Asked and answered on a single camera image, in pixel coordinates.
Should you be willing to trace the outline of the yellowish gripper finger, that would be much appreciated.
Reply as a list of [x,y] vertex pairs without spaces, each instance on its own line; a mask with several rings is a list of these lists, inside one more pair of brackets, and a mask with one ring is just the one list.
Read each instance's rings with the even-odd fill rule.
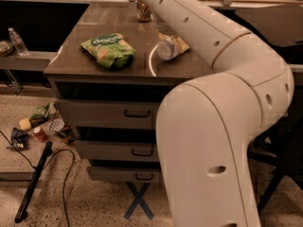
[[183,54],[189,50],[189,45],[178,35],[166,35],[161,32],[158,33],[158,37],[161,41],[167,41],[175,44],[179,53]]

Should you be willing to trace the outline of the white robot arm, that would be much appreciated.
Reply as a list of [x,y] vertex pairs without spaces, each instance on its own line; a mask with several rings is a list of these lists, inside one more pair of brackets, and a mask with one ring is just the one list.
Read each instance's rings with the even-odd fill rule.
[[284,115],[289,65],[249,29],[197,0],[144,0],[212,69],[171,90],[156,141],[174,227],[260,227],[247,148]]

